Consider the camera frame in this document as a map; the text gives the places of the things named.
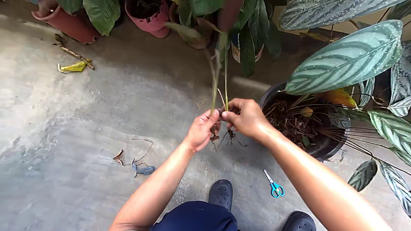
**scissors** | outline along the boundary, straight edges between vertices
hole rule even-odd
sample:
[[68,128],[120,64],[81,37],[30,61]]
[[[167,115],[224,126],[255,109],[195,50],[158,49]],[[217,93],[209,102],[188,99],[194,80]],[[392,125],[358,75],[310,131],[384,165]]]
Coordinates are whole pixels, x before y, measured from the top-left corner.
[[285,191],[284,188],[281,185],[276,184],[270,177],[270,175],[267,173],[267,171],[264,169],[264,173],[266,174],[268,180],[270,181],[271,185],[271,195],[275,198],[279,198],[281,196],[284,196]]

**concrete floor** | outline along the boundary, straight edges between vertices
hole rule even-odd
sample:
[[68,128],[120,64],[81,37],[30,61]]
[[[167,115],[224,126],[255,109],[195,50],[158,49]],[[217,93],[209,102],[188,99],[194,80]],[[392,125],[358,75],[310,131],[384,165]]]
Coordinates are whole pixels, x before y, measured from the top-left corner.
[[[77,60],[51,45],[54,33],[0,15],[0,230],[106,230],[147,178],[133,178],[131,166],[112,158],[120,149],[125,163],[141,157],[150,144],[131,138],[142,137],[154,142],[144,162],[158,167],[194,117],[211,105],[208,63],[176,33],[157,39],[126,19],[93,45],[68,41],[96,66],[70,75],[59,73],[57,63]],[[312,52],[307,47],[274,61],[265,51],[251,79],[282,83]],[[231,76],[240,74],[232,57],[229,66]],[[232,79],[230,98],[258,101],[264,93]],[[194,156],[163,214],[185,201],[207,201],[210,186],[228,179],[234,187],[232,212],[242,231],[280,230],[294,210],[313,216],[268,151],[241,134],[237,138],[247,147],[222,144],[216,152],[210,144]],[[394,154],[365,147],[410,171]],[[337,154],[325,164],[348,180],[368,157],[344,149],[342,162]],[[271,197],[263,169],[285,188],[285,197]],[[361,194],[394,230],[410,230],[411,219],[380,173]]]

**pink plant pot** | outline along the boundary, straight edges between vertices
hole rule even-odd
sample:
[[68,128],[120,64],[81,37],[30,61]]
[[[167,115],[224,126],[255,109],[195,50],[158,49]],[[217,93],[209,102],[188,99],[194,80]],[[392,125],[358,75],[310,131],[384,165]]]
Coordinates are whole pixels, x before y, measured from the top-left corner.
[[130,14],[130,4],[126,0],[125,8],[127,15],[133,20],[141,30],[149,32],[157,38],[164,38],[170,33],[170,28],[164,26],[165,22],[169,21],[169,6],[165,0],[161,0],[160,10],[148,18],[136,18]]
[[75,40],[85,44],[93,43],[96,38],[100,36],[94,27],[87,25],[80,18],[66,13],[61,6],[58,6],[53,13],[45,17],[41,17],[38,12],[31,12],[31,14],[37,20],[46,22]]

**black croc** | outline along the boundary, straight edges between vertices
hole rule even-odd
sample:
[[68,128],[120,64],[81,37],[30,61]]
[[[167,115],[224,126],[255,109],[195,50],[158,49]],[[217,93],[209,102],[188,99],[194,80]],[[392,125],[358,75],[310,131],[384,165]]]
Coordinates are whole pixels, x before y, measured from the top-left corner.
[[281,231],[316,231],[314,220],[305,212],[294,211]]
[[231,182],[229,180],[216,181],[211,186],[208,202],[210,204],[223,206],[231,211],[233,205],[233,186]]

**person's right hand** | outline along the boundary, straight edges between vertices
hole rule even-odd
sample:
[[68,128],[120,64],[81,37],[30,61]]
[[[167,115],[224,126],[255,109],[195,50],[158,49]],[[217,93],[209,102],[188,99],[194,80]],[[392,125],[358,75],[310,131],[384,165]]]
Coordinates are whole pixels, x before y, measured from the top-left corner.
[[264,129],[272,129],[260,106],[253,99],[234,98],[229,102],[230,111],[224,111],[222,118],[227,121],[227,128],[234,125],[234,130],[262,142]]

